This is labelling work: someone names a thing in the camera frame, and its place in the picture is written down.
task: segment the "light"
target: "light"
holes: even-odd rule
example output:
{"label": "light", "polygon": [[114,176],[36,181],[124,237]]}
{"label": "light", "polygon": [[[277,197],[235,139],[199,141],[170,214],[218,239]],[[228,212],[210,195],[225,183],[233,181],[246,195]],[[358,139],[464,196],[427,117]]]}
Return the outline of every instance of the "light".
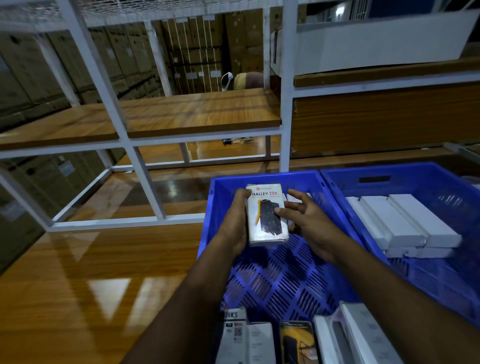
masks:
{"label": "light", "polygon": [[337,16],[341,16],[343,15],[343,12],[345,11],[345,5],[342,5],[342,6],[339,6],[337,9],[336,9],[336,12],[335,14]]}

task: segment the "person's left hand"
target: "person's left hand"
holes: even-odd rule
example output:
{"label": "person's left hand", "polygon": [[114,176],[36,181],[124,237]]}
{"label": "person's left hand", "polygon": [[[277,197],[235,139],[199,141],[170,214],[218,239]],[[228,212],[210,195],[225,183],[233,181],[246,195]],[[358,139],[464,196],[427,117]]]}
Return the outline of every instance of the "person's left hand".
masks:
{"label": "person's left hand", "polygon": [[222,237],[227,244],[232,244],[234,258],[243,251],[247,243],[245,199],[251,194],[251,190],[243,188],[239,188],[235,192],[232,205],[218,229],[217,235]]}

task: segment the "white metal shelf frame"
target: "white metal shelf frame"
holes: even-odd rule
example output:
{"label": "white metal shelf frame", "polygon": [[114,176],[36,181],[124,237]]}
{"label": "white metal shelf frame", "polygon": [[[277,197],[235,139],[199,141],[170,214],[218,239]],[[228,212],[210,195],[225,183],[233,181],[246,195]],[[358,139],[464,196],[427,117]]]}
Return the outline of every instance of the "white metal shelf frame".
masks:
{"label": "white metal shelf frame", "polygon": [[[9,2],[10,0],[0,0],[0,5],[3,2]],[[106,0],[89,1],[88,3],[101,3]],[[138,2],[133,0],[121,0],[120,3]],[[49,146],[38,147],[28,149],[17,149],[10,151],[0,151],[0,159],[3,158],[15,158],[26,156],[37,156],[45,154],[56,154],[64,152],[80,152],[86,150],[96,150],[105,165],[105,170],[97,176],[78,196],[76,196],[62,211],[60,211],[54,218],[48,217],[45,212],[38,206],[38,204],[26,193],[25,190],[11,178],[9,173],[5,170],[0,170],[0,183],[9,191],[13,197],[32,215],[32,217],[46,230],[46,231],[74,231],[74,230],[92,230],[92,229],[105,229],[105,228],[120,228],[120,227],[135,227],[135,226],[153,226],[153,225],[167,225],[167,224],[182,224],[182,223],[196,223],[202,222],[204,214],[185,214],[185,215],[173,215],[166,216],[161,201],[153,186],[153,182],[149,176],[148,169],[158,168],[172,168],[182,167],[186,165],[205,165],[214,163],[225,163],[228,161],[254,161],[272,159],[278,156],[278,154],[270,154],[270,135],[281,135],[281,147],[280,147],[280,171],[288,171],[289,158],[290,158],[290,134],[291,134],[291,122],[292,122],[292,103],[295,97],[312,97],[342,93],[354,93],[373,90],[383,90],[392,88],[403,87],[415,87],[425,85],[439,85],[459,82],[472,82],[480,80],[480,72],[467,72],[467,73],[453,73],[443,75],[433,75],[425,77],[411,77],[400,78],[393,80],[381,80],[381,81],[366,81],[354,84],[341,84],[341,85],[327,85],[327,86],[315,86],[315,87],[302,87],[296,88],[293,86],[294,72],[294,54],[293,47],[295,43],[296,23],[297,23],[297,7],[298,3],[316,2],[315,0],[288,0],[284,5],[283,16],[283,28],[284,37],[282,39],[282,47],[284,59],[282,60],[283,77],[282,77],[282,94],[281,94],[281,119],[282,125],[276,128],[263,128],[263,129],[248,129],[237,130],[232,132],[216,132],[216,133],[198,133],[198,134],[185,134],[178,136],[166,136],[166,137],[153,137],[153,138],[139,138],[130,139],[127,135],[127,127],[125,124],[125,118],[120,108],[120,104],[116,98],[113,88],[109,81],[107,72],[100,59],[97,49],[93,44],[91,36],[88,32],[88,26],[101,26],[111,24],[125,24],[130,22],[143,21],[150,37],[150,44],[152,51],[155,55],[155,61],[160,75],[165,68],[163,63],[163,55],[160,49],[156,49],[158,43],[155,37],[154,31],[150,25],[151,20],[163,20],[168,18],[177,18],[194,15],[206,15],[219,12],[231,12],[242,11],[249,9],[263,9],[264,10],[264,71],[265,74],[270,72],[269,62],[266,58],[270,56],[270,30],[266,29],[269,21],[269,10],[273,6],[281,6],[282,0],[156,0],[155,4],[169,3],[194,5],[192,8],[178,8],[176,10],[157,10],[156,12],[148,12],[148,14],[131,13],[131,14],[115,14],[109,16],[93,16],[91,13],[85,13],[85,10],[78,6],[75,0],[56,0],[56,6],[58,10],[62,11],[61,22],[52,22],[50,18],[30,18],[30,25],[22,23],[26,21],[16,19],[5,19],[5,14],[0,15],[0,30],[9,31],[22,31],[22,32],[45,32],[52,30],[66,29],[61,26],[68,25],[68,29],[72,33],[72,36],[79,48],[85,64],[89,70],[92,79],[95,81],[96,87],[102,98],[103,103],[112,119],[113,125],[119,135],[119,140],[105,141],[98,143],[83,143],[68,146]],[[21,0],[22,6],[32,6],[26,4],[28,1]],[[34,1],[34,5],[40,5],[45,1]],[[153,1],[143,1],[143,3],[151,4]],[[65,71],[61,69],[61,65],[56,57],[52,56],[51,49],[48,49],[48,44],[42,42],[38,36],[37,41],[45,55],[48,64],[52,68],[54,75],[57,77],[59,84],[62,87],[65,95],[69,97],[72,105],[78,105],[78,100],[73,97],[73,90],[71,84],[65,82]],[[168,81],[161,77],[162,86],[164,87],[166,95],[170,94]],[[246,156],[239,158],[214,158],[203,160],[190,160],[188,151],[186,150],[185,143],[190,141],[202,141],[222,138],[233,138],[241,136],[266,136],[266,151],[263,155]],[[175,161],[168,163],[148,163],[145,164],[138,147],[149,145],[161,145],[179,143],[181,145],[183,161]],[[108,155],[105,153],[105,149],[110,148],[124,148],[132,161],[131,165],[125,166],[113,166]],[[87,220],[87,221],[70,221],[64,222],[63,220],[68,216],[70,208],[78,202],[89,190],[97,183],[101,183],[114,171],[131,171],[137,172],[139,181],[145,191],[149,203],[155,213],[155,216],[144,218],[117,218],[117,219],[105,219],[105,220]]]}

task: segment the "person's right hand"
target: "person's right hand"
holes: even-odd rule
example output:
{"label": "person's right hand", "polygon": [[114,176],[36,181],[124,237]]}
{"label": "person's right hand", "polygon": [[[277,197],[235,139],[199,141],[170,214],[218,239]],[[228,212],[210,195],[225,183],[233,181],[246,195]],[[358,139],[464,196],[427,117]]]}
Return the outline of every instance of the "person's right hand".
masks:
{"label": "person's right hand", "polygon": [[327,262],[336,263],[340,248],[353,240],[306,193],[295,190],[288,190],[288,193],[302,203],[285,201],[285,208],[276,207],[275,213],[295,223],[288,229],[302,236],[315,254]]}

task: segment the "metal rack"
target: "metal rack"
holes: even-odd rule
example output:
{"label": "metal rack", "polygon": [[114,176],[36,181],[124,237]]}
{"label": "metal rack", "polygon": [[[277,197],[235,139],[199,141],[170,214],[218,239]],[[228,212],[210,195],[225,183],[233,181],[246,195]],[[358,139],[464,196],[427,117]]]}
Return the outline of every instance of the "metal rack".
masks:
{"label": "metal rack", "polygon": [[[223,139],[241,136],[265,136],[266,153],[264,155],[241,157],[242,160],[258,160],[276,157],[270,153],[270,136],[280,135],[280,171],[288,171],[290,159],[290,136],[292,124],[293,98],[320,95],[343,94],[384,90],[392,88],[415,87],[424,85],[450,84],[480,80],[480,72],[442,74],[426,77],[400,78],[394,80],[367,81],[353,84],[326,85],[295,88],[294,58],[297,26],[297,7],[299,3],[317,2],[315,0],[0,0],[0,31],[28,32],[39,34],[68,29],[82,55],[91,78],[101,96],[105,108],[119,136],[118,140],[98,143],[82,143],[67,146],[47,146],[28,149],[16,149],[0,152],[0,158],[37,156],[53,153],[96,150],[105,165],[105,170],[97,176],[78,196],[76,196],[54,218],[50,218],[42,208],[11,177],[8,171],[0,169],[0,183],[48,232],[74,231],[135,226],[170,225],[203,222],[204,214],[166,215],[162,202],[153,186],[148,169],[172,168],[187,165],[225,163],[239,158],[215,158],[208,160],[190,160],[186,142]],[[213,132],[131,139],[127,134],[125,115],[109,80],[97,48],[89,34],[88,27],[144,22],[148,31],[150,46],[154,54],[161,83],[168,97],[172,95],[165,70],[162,51],[158,46],[156,34],[151,26],[152,20],[165,20],[188,16],[207,15],[223,12],[236,12],[251,9],[263,9],[264,12],[264,77],[265,87],[269,88],[270,74],[270,8],[283,6],[283,56],[280,117],[282,125],[274,128],[235,130],[231,132]],[[45,56],[53,74],[64,94],[73,107],[79,105],[65,70],[55,52],[41,35],[36,36],[37,43]],[[183,161],[146,164],[140,154],[140,146],[179,143]],[[124,148],[131,165],[114,166],[105,149]],[[114,218],[105,220],[63,221],[69,209],[98,182],[102,182],[115,171],[134,170],[145,195],[152,207],[154,216],[138,218]]]}

